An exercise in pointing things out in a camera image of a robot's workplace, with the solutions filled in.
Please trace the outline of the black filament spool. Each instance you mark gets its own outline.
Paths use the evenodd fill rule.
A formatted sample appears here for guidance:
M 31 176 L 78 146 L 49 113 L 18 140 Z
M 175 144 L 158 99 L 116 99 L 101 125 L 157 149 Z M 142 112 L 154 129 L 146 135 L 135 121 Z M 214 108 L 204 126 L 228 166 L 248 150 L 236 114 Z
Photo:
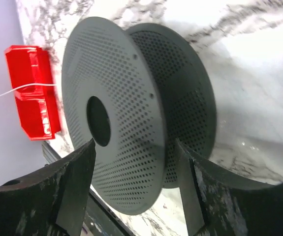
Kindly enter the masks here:
M 213 150 L 217 115 L 208 73 L 166 26 L 82 20 L 65 47 L 62 97 L 74 148 L 95 141 L 92 186 L 123 214 L 141 214 L 163 188 L 177 187 L 176 140 L 205 157 Z

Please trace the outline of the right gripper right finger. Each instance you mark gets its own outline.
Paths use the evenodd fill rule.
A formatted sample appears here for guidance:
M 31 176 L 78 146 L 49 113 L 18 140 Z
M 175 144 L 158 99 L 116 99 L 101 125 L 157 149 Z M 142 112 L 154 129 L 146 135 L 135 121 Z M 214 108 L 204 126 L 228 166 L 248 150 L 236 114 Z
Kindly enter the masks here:
M 179 139 L 174 155 L 190 236 L 283 236 L 283 183 L 237 175 Z

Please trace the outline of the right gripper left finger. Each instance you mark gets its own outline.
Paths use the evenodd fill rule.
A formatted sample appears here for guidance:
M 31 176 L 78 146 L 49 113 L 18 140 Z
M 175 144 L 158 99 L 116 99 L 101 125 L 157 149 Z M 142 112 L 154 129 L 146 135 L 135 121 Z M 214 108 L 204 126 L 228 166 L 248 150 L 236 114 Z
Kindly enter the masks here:
M 0 186 L 0 236 L 79 236 L 93 177 L 95 142 Z

